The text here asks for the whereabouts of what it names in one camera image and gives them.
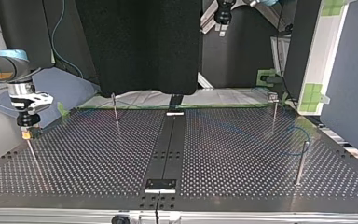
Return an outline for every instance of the metal rod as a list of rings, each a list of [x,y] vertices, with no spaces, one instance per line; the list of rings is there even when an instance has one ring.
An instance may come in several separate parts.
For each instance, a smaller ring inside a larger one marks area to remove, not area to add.
[[[116,124],[118,124],[118,115],[117,115],[117,107],[116,107],[116,96],[115,96],[114,93],[112,93],[112,104],[113,104],[113,109],[115,110]]]
[[[277,118],[278,102],[275,102],[274,120]]]
[[[34,160],[37,161],[37,157],[34,154],[34,148],[32,147],[31,141],[30,140],[26,140],[26,141],[27,141],[27,144],[28,144],[28,148],[31,150],[32,157],[34,158]]]
[[[304,146],[302,148],[301,151],[301,158],[300,158],[300,163],[298,165],[298,172],[297,172],[297,177],[296,177],[296,185],[300,184],[301,181],[301,176],[303,173],[303,169],[304,169],[304,162],[305,162],[305,152],[307,150],[307,148],[310,146],[310,142],[305,141],[304,142]]]

